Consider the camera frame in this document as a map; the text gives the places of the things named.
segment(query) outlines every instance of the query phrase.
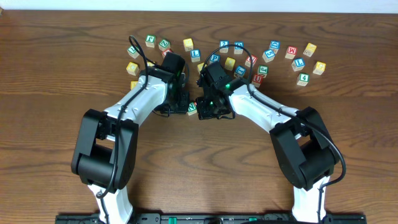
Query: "wood grain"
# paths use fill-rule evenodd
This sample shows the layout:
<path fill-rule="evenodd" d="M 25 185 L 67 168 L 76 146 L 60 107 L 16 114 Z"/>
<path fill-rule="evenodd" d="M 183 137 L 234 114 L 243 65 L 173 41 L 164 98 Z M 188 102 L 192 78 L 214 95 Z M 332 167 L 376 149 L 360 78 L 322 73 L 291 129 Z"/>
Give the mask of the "wood grain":
<path fill-rule="evenodd" d="M 59 213 L 98 209 L 70 162 L 84 112 L 117 102 L 136 79 L 126 72 L 128 62 L 143 66 L 126 52 L 129 34 L 143 45 L 147 34 L 158 42 L 165 37 L 187 61 L 182 40 L 188 37 L 203 57 L 220 39 L 242 40 L 258 57 L 272 39 L 281 41 L 260 89 L 285 105 L 316 108 L 345 155 L 347 176 L 327 189 L 326 208 L 364 213 L 368 223 L 397 223 L 397 15 L 84 11 L 0 17 L 0 223 L 53 223 Z M 299 87 L 283 55 L 288 45 L 301 54 L 307 42 L 318 48 L 305 57 L 304 72 L 317 60 L 326 72 Z M 158 48 L 144 50 L 161 62 Z M 237 65 L 246 59 L 232 50 L 228 55 Z M 197 63 L 189 65 L 194 99 L 202 92 Z M 254 213 L 292 207 L 292 186 L 268 134 L 244 117 L 151 114 L 139 132 L 128 184 L 137 208 Z"/>

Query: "alphabet block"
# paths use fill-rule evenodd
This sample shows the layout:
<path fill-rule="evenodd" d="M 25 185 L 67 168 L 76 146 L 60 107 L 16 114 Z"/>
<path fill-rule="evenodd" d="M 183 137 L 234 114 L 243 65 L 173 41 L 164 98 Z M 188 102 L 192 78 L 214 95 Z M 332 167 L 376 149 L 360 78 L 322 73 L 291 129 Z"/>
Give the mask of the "alphabet block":
<path fill-rule="evenodd" d="M 322 75 L 322 73 L 325 71 L 326 69 L 326 64 L 323 62 L 317 62 L 315 64 L 315 66 L 313 67 L 313 73 L 317 74 L 317 75 Z"/>
<path fill-rule="evenodd" d="M 236 70 L 234 72 L 234 77 L 235 78 L 239 78 L 239 77 L 243 78 L 245 72 L 246 72 L 246 69 L 239 65 L 238 67 L 236 67 Z"/>
<path fill-rule="evenodd" d="M 280 42 L 277 40 L 272 40 L 271 43 L 269 44 L 269 49 L 274 52 L 274 54 L 278 53 L 280 47 Z"/>
<path fill-rule="evenodd" d="M 170 48 L 171 48 L 171 44 L 170 44 L 170 42 L 168 40 L 163 39 L 162 41 L 160 41 L 159 49 L 161 51 L 165 51 L 165 50 L 170 49 Z"/>
<path fill-rule="evenodd" d="M 191 61 L 199 62 L 200 61 L 200 50 L 191 50 Z"/>
<path fill-rule="evenodd" d="M 315 52 L 315 49 L 317 49 L 317 46 L 311 43 L 308 43 L 307 47 L 304 50 L 304 55 L 311 57 L 312 54 Z"/>
<path fill-rule="evenodd" d="M 300 73 L 297 77 L 297 85 L 306 86 L 310 81 L 310 76 L 306 73 Z"/>
<path fill-rule="evenodd" d="M 257 57 L 254 55 L 251 55 L 251 58 L 253 59 L 253 67 L 254 67 L 254 64 L 256 64 L 256 62 L 257 62 Z M 244 65 L 250 68 L 250 57 L 249 56 L 247 57 L 246 61 L 244 62 Z"/>
<path fill-rule="evenodd" d="M 145 40 L 145 44 L 147 45 L 147 47 L 155 47 L 155 43 L 156 43 L 156 37 L 154 35 L 147 35 L 147 38 Z"/>
<path fill-rule="evenodd" d="M 297 72 L 303 69 L 305 66 L 305 62 L 302 58 L 294 59 L 292 63 L 293 71 Z"/>
<path fill-rule="evenodd" d="M 239 41 L 239 42 L 235 42 L 235 45 L 239 45 L 243 47 L 243 42 Z M 234 54 L 241 54 L 243 53 L 243 49 L 240 47 L 234 47 Z"/>
<path fill-rule="evenodd" d="M 234 65 L 235 65 L 235 59 L 227 57 L 225 60 L 224 68 L 229 71 L 232 71 L 232 70 L 234 70 Z"/>
<path fill-rule="evenodd" d="M 265 62 L 270 62 L 275 58 L 275 54 L 272 50 L 266 50 L 263 53 L 262 58 L 264 59 Z"/>
<path fill-rule="evenodd" d="M 193 40 L 191 38 L 185 39 L 183 42 L 184 42 L 184 49 L 186 52 L 193 50 Z"/>
<path fill-rule="evenodd" d="M 288 46 L 286 50 L 285 58 L 293 59 L 297 55 L 297 48 Z"/>
<path fill-rule="evenodd" d="M 228 40 L 221 40 L 220 41 L 220 47 L 228 45 L 228 44 L 229 44 Z M 220 49 L 220 53 L 228 53 L 228 49 L 229 49 L 229 47 L 224 47 L 224 48 Z"/>
<path fill-rule="evenodd" d="M 129 65 L 127 66 L 126 70 L 130 75 L 137 75 L 139 68 L 136 63 L 130 62 Z"/>

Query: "toy block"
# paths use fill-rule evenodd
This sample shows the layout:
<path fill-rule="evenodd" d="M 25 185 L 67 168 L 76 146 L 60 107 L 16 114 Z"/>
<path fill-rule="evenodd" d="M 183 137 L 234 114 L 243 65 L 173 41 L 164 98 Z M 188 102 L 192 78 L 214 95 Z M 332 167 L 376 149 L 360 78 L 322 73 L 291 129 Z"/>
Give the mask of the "toy block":
<path fill-rule="evenodd" d="M 280 42 L 277 40 L 272 40 L 271 43 L 269 44 L 269 49 L 274 52 L 274 54 L 278 53 L 280 47 Z"/>
<path fill-rule="evenodd" d="M 268 75 L 268 66 L 267 65 L 260 65 L 257 69 L 257 75 L 262 76 L 265 78 Z"/>
<path fill-rule="evenodd" d="M 137 75 L 139 68 L 136 63 L 130 62 L 129 65 L 127 66 L 126 70 L 130 75 Z"/>
<path fill-rule="evenodd" d="M 220 47 L 228 45 L 228 44 L 229 44 L 228 40 L 221 40 L 220 41 Z M 224 47 L 224 48 L 220 49 L 220 53 L 228 53 L 228 49 L 229 49 L 229 47 Z"/>
<path fill-rule="evenodd" d="M 315 52 L 315 49 L 317 49 L 317 46 L 311 43 L 308 43 L 307 47 L 304 50 L 304 55 L 311 57 L 312 54 Z"/>
<path fill-rule="evenodd" d="M 155 43 L 156 43 L 156 37 L 154 35 L 147 35 L 147 38 L 145 40 L 145 44 L 147 45 L 147 47 L 155 47 Z"/>
<path fill-rule="evenodd" d="M 205 63 L 202 62 L 202 63 L 200 63 L 200 64 L 198 65 L 198 72 L 199 72 L 199 74 L 200 74 L 200 71 L 202 70 L 204 64 L 205 64 Z"/>
<path fill-rule="evenodd" d="M 193 40 L 191 38 L 185 39 L 183 42 L 184 42 L 184 49 L 186 52 L 193 50 Z"/>
<path fill-rule="evenodd" d="M 251 81 L 251 83 L 252 83 L 255 87 L 259 88 L 260 85 L 261 85 L 261 83 L 262 83 L 262 79 L 263 79 L 263 78 L 264 78 L 264 77 L 262 77 L 261 75 L 254 75 L 253 80 Z"/>
<path fill-rule="evenodd" d="M 264 59 L 265 62 L 270 62 L 275 58 L 275 54 L 272 50 L 266 50 L 263 53 L 262 58 Z"/>
<path fill-rule="evenodd" d="M 220 62 L 221 56 L 217 55 L 217 54 L 213 54 L 210 57 L 210 62 L 209 64 L 213 63 L 213 62 Z"/>
<path fill-rule="evenodd" d="M 170 44 L 169 41 L 167 41 L 167 40 L 165 40 L 165 39 L 163 39 L 162 41 L 160 41 L 160 43 L 159 43 L 159 49 L 160 49 L 161 51 L 165 51 L 165 50 L 170 49 L 170 48 L 171 48 L 171 44 Z"/>
<path fill-rule="evenodd" d="M 200 61 L 200 50 L 191 50 L 191 61 L 199 62 Z"/>
<path fill-rule="evenodd" d="M 239 78 L 239 77 L 240 77 L 240 78 L 243 78 L 245 72 L 246 72 L 246 69 L 245 69 L 244 67 L 238 65 L 238 66 L 236 67 L 235 72 L 234 72 L 234 77 L 235 77 L 235 78 Z"/>
<path fill-rule="evenodd" d="M 134 49 L 134 47 L 129 47 L 127 49 L 127 53 L 132 57 L 132 58 L 137 58 L 139 56 L 139 53 Z"/>
<path fill-rule="evenodd" d="M 323 62 L 317 62 L 315 66 L 313 67 L 313 73 L 317 75 L 322 75 L 322 73 L 325 71 L 326 64 Z"/>
<path fill-rule="evenodd" d="M 189 116 L 191 116 L 191 115 L 193 115 L 193 114 L 195 114 L 197 112 L 198 112 L 197 111 L 197 104 L 196 103 L 192 103 L 192 102 L 189 103 L 187 114 Z"/>
<path fill-rule="evenodd" d="M 300 73 L 297 77 L 297 84 L 300 86 L 306 86 L 310 81 L 310 75 L 306 73 Z"/>
<path fill-rule="evenodd" d="M 297 55 L 297 48 L 288 46 L 286 50 L 285 58 L 293 59 Z"/>
<path fill-rule="evenodd" d="M 234 65 L 235 65 L 235 59 L 227 57 L 225 60 L 224 68 L 229 71 L 232 71 L 232 70 L 234 70 Z"/>
<path fill-rule="evenodd" d="M 305 62 L 302 58 L 294 59 L 292 63 L 293 71 L 297 72 L 303 69 L 305 66 Z"/>
<path fill-rule="evenodd" d="M 243 42 L 235 42 L 235 45 L 239 45 L 243 47 Z M 243 53 L 243 49 L 240 47 L 234 47 L 234 54 L 241 54 Z"/>
<path fill-rule="evenodd" d="M 172 52 L 172 49 L 167 49 L 167 50 L 163 51 L 162 52 L 163 58 L 166 57 L 167 52 Z"/>
<path fill-rule="evenodd" d="M 132 90 L 134 87 L 136 87 L 137 84 L 138 84 L 138 81 L 131 81 L 130 90 Z"/>
<path fill-rule="evenodd" d="M 251 58 L 253 59 L 253 67 L 257 62 L 257 57 L 254 55 L 251 55 Z M 250 57 L 248 56 L 246 61 L 244 62 L 244 65 L 250 68 Z"/>

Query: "black cable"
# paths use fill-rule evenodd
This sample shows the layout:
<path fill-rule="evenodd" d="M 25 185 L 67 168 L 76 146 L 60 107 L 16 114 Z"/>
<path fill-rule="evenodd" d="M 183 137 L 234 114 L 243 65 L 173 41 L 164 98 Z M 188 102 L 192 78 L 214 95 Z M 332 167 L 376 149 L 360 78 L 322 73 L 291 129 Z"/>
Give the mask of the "black cable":
<path fill-rule="evenodd" d="M 316 126 L 315 124 L 309 123 L 309 122 L 305 121 L 304 119 L 301 119 L 301 118 L 298 118 L 298 117 L 296 117 L 296 116 L 293 116 L 293 115 L 291 115 L 291 114 L 289 114 L 289 113 L 286 113 L 285 111 L 283 111 L 283 108 L 282 108 L 282 107 L 281 107 L 281 108 L 278 108 L 278 107 L 276 107 L 276 106 L 274 106 L 274 105 L 272 105 L 272 104 L 270 104 L 270 103 L 267 103 L 267 102 L 263 101 L 262 99 L 260 99 L 258 96 L 256 96 L 256 95 L 254 94 L 254 91 L 250 89 L 250 82 L 251 82 L 251 80 L 252 80 L 252 75 L 253 75 L 253 74 L 252 74 L 252 70 L 253 70 L 253 60 L 252 60 L 252 57 L 251 57 L 250 52 L 249 52 L 248 50 L 246 50 L 244 47 L 242 47 L 242 46 L 240 46 L 240 45 L 235 45 L 235 44 L 228 44 L 228 45 L 224 45 L 224 46 L 222 46 L 222 47 L 219 47 L 219 48 L 217 48 L 216 50 L 214 50 L 214 51 L 206 58 L 204 64 L 206 64 L 207 61 L 210 59 L 210 57 L 211 57 L 213 54 L 215 54 L 217 51 L 219 51 L 219 49 L 222 49 L 222 48 L 225 48 L 225 47 L 230 47 L 230 46 L 234 46 L 234 47 L 238 47 L 238 48 L 243 49 L 243 50 L 249 55 L 249 57 L 250 57 L 250 71 L 249 71 L 248 84 L 247 84 L 247 88 L 248 88 L 248 92 L 249 92 L 250 96 L 253 97 L 254 99 L 256 99 L 257 101 L 259 101 L 260 103 L 262 103 L 263 105 L 266 105 L 266 106 L 268 106 L 269 108 L 271 108 L 271 109 L 273 109 L 273 110 L 275 110 L 275 111 L 278 111 L 280 114 L 285 115 L 285 116 L 289 117 L 290 119 L 294 120 L 295 122 L 298 122 L 298 123 L 300 123 L 300 124 L 303 124 L 304 126 L 310 128 L 310 129 L 312 129 L 312 131 L 315 131 L 316 133 L 318 133 L 320 136 L 322 136 L 322 137 L 329 143 L 329 145 L 331 146 L 331 148 L 336 152 L 337 156 L 339 157 L 340 162 L 341 162 L 341 166 L 342 166 L 342 171 L 341 171 L 340 176 L 339 176 L 338 178 L 336 178 L 335 180 L 332 180 L 332 181 L 329 181 L 329 182 L 327 182 L 327 183 L 321 184 L 321 186 L 320 186 L 320 188 L 319 188 L 318 222 L 320 223 L 320 222 L 321 222 L 321 219 L 320 219 L 320 210 L 321 210 L 321 204 L 322 204 L 322 193 L 323 193 L 323 188 L 326 187 L 326 186 L 329 186 L 329 185 L 332 185 L 332 184 L 335 184 L 335 183 L 340 182 L 341 180 L 343 180 L 343 178 L 344 178 L 344 176 L 345 176 L 345 174 L 346 174 L 346 163 L 345 163 L 345 160 L 344 160 L 344 158 L 343 158 L 342 153 L 341 153 L 340 150 L 337 148 L 337 146 L 333 143 L 333 141 L 332 141 L 331 139 L 329 139 L 329 138 L 327 137 L 327 135 L 326 135 L 318 126 Z M 203 67 L 202 70 L 200 71 L 201 75 L 203 74 L 203 71 L 204 71 L 204 67 Z"/>

